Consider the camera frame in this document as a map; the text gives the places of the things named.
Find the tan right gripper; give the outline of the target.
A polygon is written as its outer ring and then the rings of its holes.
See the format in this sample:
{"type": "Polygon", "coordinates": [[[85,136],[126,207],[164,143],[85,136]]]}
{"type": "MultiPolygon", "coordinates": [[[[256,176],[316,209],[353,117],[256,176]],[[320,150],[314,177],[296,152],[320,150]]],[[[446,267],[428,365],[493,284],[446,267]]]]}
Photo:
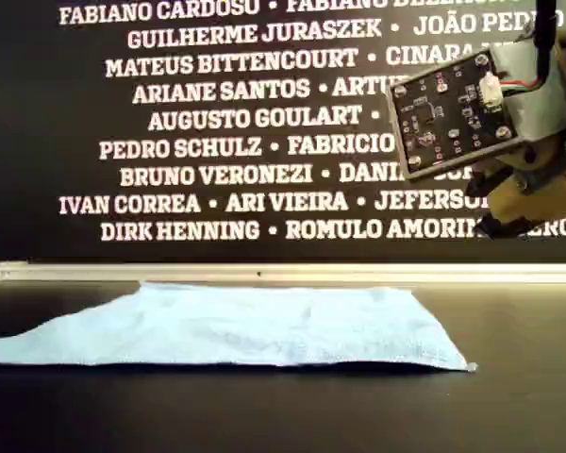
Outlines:
{"type": "Polygon", "coordinates": [[[468,196],[487,196],[482,234],[515,238],[533,228],[531,220],[566,217],[566,129],[523,143],[499,160],[509,167],[473,171],[466,186],[468,196]]]}

